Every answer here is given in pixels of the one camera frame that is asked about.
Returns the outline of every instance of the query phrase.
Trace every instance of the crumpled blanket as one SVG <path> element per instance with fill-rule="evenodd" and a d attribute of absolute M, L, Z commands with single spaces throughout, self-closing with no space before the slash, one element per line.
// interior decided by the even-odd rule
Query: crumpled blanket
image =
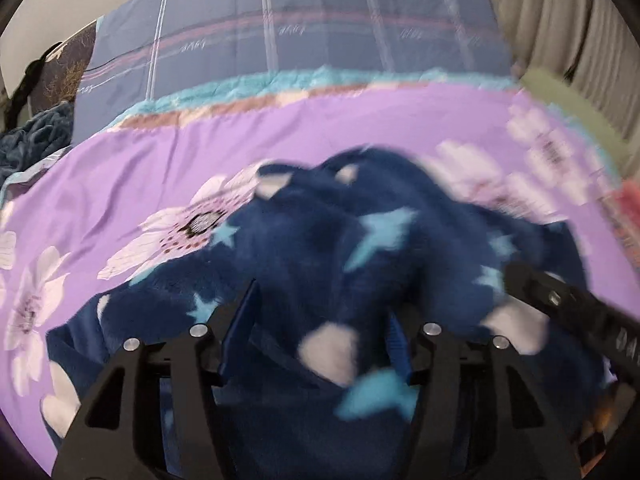
<path fill-rule="evenodd" d="M 76 399 L 125 339 L 176 336 L 255 278 L 262 307 L 246 365 L 214 392 L 240 479 L 390 477 L 416 394 L 381 341 L 390 307 L 405 300 L 465 338 L 507 333 L 567 431 L 588 412 L 602 360 L 509 301 L 502 284 L 501 269 L 519 258 L 586 287 L 565 222 L 542 226 L 457 202 L 420 166 L 375 148 L 312 169 L 268 164 L 215 200 L 217 208 L 185 227 L 216 223 L 199 250 L 96 295 L 47 334 L 54 381 L 75 389 Z M 174 250 L 169 235 L 162 243 Z M 518 338 L 522 319 L 535 336 Z M 73 406 L 52 396 L 43 406 L 51 433 L 63 436 Z M 169 470 L 177 473 L 166 398 L 163 411 Z"/>
<path fill-rule="evenodd" d="M 62 102 L 33 116 L 24 126 L 0 137 L 0 186 L 12 174 L 24 171 L 71 143 L 74 108 Z"/>

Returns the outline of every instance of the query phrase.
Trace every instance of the dark gray blanket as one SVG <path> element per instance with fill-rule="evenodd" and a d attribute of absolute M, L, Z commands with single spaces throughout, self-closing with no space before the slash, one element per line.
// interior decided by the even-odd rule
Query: dark gray blanket
<path fill-rule="evenodd" d="M 24 126 L 0 137 L 0 186 L 17 171 L 24 171 L 71 142 L 74 108 L 62 102 L 33 116 Z"/>

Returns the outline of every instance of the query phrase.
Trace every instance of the purple bed sheet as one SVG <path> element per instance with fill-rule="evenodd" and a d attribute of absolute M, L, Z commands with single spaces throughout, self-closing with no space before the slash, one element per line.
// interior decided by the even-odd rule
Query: purple bed sheet
<path fill-rule="evenodd" d="M 568 219 L 591 290 L 640 315 L 636 274 L 600 213 L 610 183 L 593 146 L 523 91 L 393 86 L 128 118 L 73 149 L 5 206 L 0 409 L 46 471 L 56 450 L 43 417 L 64 433 L 78 398 L 47 362 L 45 332 L 95 294 L 197 250 L 184 244 L 168 253 L 160 240 L 179 236 L 212 196 L 250 178 L 264 160 L 313 165 L 355 146 L 386 146 L 460 200 L 541 223 Z M 43 414 L 44 404 L 56 409 Z"/>

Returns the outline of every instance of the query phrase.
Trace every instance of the metal bolt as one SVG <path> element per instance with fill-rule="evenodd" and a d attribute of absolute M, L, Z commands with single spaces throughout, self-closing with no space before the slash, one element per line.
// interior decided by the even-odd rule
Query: metal bolt
<path fill-rule="evenodd" d="M 202 337 L 207 333 L 208 330 L 209 329 L 207 328 L 207 325 L 193 325 L 189 329 L 189 334 L 191 334 L 192 337 Z"/>
<path fill-rule="evenodd" d="M 135 337 L 130 337 L 129 339 L 127 339 L 124 344 L 122 345 L 122 347 L 127 351 L 127 352 L 133 352 L 135 349 L 137 349 L 140 346 L 140 339 L 136 339 Z"/>
<path fill-rule="evenodd" d="M 440 325 L 437 324 L 437 323 L 426 323 L 422 327 L 422 331 L 426 335 L 440 335 L 442 333 L 442 329 L 441 329 Z"/>
<path fill-rule="evenodd" d="M 558 306 L 560 304 L 560 299 L 561 299 L 560 294 L 558 294 L 554 290 L 552 290 L 551 293 L 549 294 L 549 301 L 555 306 Z"/>
<path fill-rule="evenodd" d="M 505 336 L 497 335 L 494 337 L 494 346 L 498 350 L 504 350 L 505 348 L 509 348 L 509 340 L 505 338 Z"/>

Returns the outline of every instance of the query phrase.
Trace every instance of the green fabric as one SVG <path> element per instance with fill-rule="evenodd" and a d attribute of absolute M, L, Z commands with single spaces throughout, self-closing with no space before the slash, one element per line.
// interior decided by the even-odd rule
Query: green fabric
<path fill-rule="evenodd" d="M 629 160 L 628 145 L 609 121 L 593 105 L 577 92 L 569 88 L 555 75 L 539 68 L 527 70 L 520 83 L 536 99 L 547 104 L 555 104 L 565 115 L 576 118 L 589 132 L 611 160 L 623 172 Z"/>

